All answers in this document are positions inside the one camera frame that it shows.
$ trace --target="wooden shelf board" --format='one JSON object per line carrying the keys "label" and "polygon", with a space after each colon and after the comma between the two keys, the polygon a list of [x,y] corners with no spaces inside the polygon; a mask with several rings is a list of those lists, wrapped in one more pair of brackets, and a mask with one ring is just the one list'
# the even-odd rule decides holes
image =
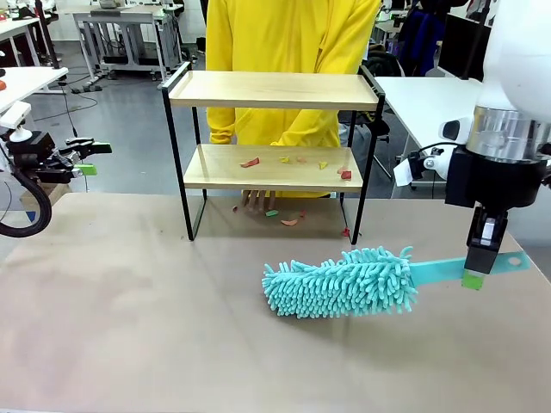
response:
{"label": "wooden shelf board", "polygon": [[[260,164],[242,168],[255,157]],[[289,157],[282,163],[280,157]],[[297,157],[306,159],[299,163]],[[319,162],[327,162],[323,170]],[[341,179],[337,170],[352,171]],[[360,192],[362,177],[350,148],[256,145],[198,145],[183,181],[186,188],[262,189],[273,191]]]}
{"label": "wooden shelf board", "polygon": [[174,106],[375,110],[377,96],[359,75],[190,71],[170,93]]}

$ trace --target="orange paper scrap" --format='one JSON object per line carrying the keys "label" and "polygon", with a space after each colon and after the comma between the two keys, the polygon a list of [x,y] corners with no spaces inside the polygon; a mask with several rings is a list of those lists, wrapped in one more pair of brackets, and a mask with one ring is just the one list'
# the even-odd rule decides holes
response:
{"label": "orange paper scrap", "polygon": [[351,170],[344,170],[341,173],[341,179],[345,179],[346,181],[349,181],[352,179],[352,171]]}
{"label": "orange paper scrap", "polygon": [[258,159],[257,157],[255,157],[254,159],[252,159],[252,160],[249,161],[249,162],[242,163],[242,164],[241,164],[241,168],[249,168],[250,166],[258,165],[259,163],[260,163],[260,159]]}
{"label": "orange paper scrap", "polygon": [[282,224],[286,226],[295,226],[299,223],[298,219],[293,219],[292,221],[282,221]]}

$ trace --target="black metal frame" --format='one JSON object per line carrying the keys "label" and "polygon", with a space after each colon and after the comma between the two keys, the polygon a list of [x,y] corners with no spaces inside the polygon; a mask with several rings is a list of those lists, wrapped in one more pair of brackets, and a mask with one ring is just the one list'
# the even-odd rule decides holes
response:
{"label": "black metal frame", "polygon": [[[385,107],[386,95],[382,91],[382,87],[377,83],[371,72],[365,67],[360,66],[358,72],[365,81],[371,86],[371,89],[374,91],[375,95],[379,98],[377,102],[377,109],[375,110],[375,121],[382,120],[382,112]],[[348,135],[348,147],[352,147],[352,142],[354,141],[354,131],[356,129],[356,117],[357,111],[352,112],[352,119],[350,121],[350,131]],[[360,235],[360,224],[362,223],[363,215],[363,206],[365,205],[365,197],[368,193],[369,178],[371,176],[371,166],[373,165],[373,160],[375,158],[375,147],[377,145],[377,138],[372,136],[371,141],[369,142],[368,157],[365,162],[365,170],[363,171],[363,185],[362,191],[360,192],[360,201],[358,203],[358,210],[356,213],[356,222],[354,224],[354,231],[349,235],[350,243],[356,245],[358,242],[358,236]],[[346,219],[346,212],[344,211],[344,193],[340,194],[341,200],[341,209],[343,210],[344,222],[348,226],[348,220]]]}
{"label": "black metal frame", "polygon": [[[161,93],[163,94],[164,112],[166,113],[166,120],[169,126],[170,145],[172,147],[172,155],[174,156],[174,166],[176,167],[176,177],[178,179],[178,187],[180,188],[180,198],[182,199],[183,216],[186,219],[186,228],[188,230],[189,241],[193,241],[197,236],[199,230],[199,224],[203,212],[205,211],[205,205],[207,204],[207,190],[203,189],[203,202],[197,211],[195,221],[191,222],[191,216],[189,214],[188,196],[186,195],[186,186],[183,183],[182,162],[180,160],[180,151],[178,149],[178,139],[176,136],[176,127],[174,126],[174,117],[172,116],[172,106],[170,105],[169,93],[174,87],[174,82],[180,80],[186,73],[191,71],[191,63],[184,63],[180,68],[163,84]],[[195,142],[197,145],[201,143],[201,135],[199,134],[199,118],[197,116],[197,108],[192,107],[191,112],[193,115],[193,125],[195,129]]]}
{"label": "black metal frame", "polygon": [[[207,204],[207,190],[202,190],[203,202],[195,216],[195,221],[191,222],[191,216],[189,214],[188,197],[186,195],[186,187],[183,182],[182,162],[180,160],[180,151],[178,149],[178,140],[176,136],[176,127],[174,126],[174,117],[172,116],[172,106],[170,105],[169,93],[173,89],[176,81],[180,80],[186,73],[192,70],[191,63],[184,63],[162,86],[161,92],[163,94],[164,111],[166,113],[166,120],[169,126],[170,144],[172,147],[172,155],[174,156],[174,165],[176,167],[176,177],[178,179],[178,187],[180,188],[180,198],[182,199],[183,216],[186,219],[186,228],[188,230],[189,241],[195,240],[201,218]],[[365,66],[361,66],[359,74],[366,80],[371,86],[371,89],[375,92],[379,101],[377,103],[377,109],[375,110],[375,120],[382,119],[382,112],[385,106],[385,93],[382,91],[381,86],[375,81],[373,75],[368,71]],[[199,117],[197,115],[197,107],[191,108],[191,114],[193,116],[193,126],[195,130],[195,142],[197,145],[201,144],[201,133],[199,130]],[[350,132],[348,135],[348,147],[352,147],[354,141],[354,131],[356,129],[356,117],[357,111],[352,112],[352,119],[350,122]],[[377,139],[372,137],[369,143],[368,157],[366,160],[365,171],[363,173],[363,185],[360,192],[360,202],[358,204],[358,210],[356,214],[356,222],[354,225],[354,231],[349,236],[352,245],[357,244],[358,236],[360,234],[360,224],[362,223],[363,206],[365,204],[365,197],[368,192],[369,177],[371,175],[371,166],[375,157],[375,146]],[[343,210],[344,222],[348,225],[346,219],[346,213],[344,212],[344,193],[340,194],[341,209]]]}

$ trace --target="turquoise microfiber duster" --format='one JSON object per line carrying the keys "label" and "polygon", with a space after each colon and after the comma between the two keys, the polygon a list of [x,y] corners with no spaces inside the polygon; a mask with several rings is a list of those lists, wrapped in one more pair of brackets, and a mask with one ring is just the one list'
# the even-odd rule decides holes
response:
{"label": "turquoise microfiber duster", "polygon": [[[262,280],[272,311],[278,316],[303,317],[364,316],[387,312],[402,313],[417,302],[418,286],[444,280],[460,280],[465,259],[410,263],[407,247],[394,256],[382,247],[343,252],[339,262],[328,260],[321,266],[291,261],[280,263],[280,271],[265,264]],[[509,263],[511,258],[520,262]],[[492,274],[529,268],[521,251],[500,254]]]}

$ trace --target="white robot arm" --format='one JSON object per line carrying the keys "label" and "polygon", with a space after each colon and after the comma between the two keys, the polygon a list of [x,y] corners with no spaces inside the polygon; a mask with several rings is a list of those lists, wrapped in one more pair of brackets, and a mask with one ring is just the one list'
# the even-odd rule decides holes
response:
{"label": "white robot arm", "polygon": [[410,156],[397,182],[435,170],[446,185],[446,203],[475,207],[467,238],[466,268],[488,274],[508,211],[528,207],[547,174],[551,155],[551,2],[500,0],[484,61],[484,83],[472,118],[442,128],[455,143],[433,154]]}

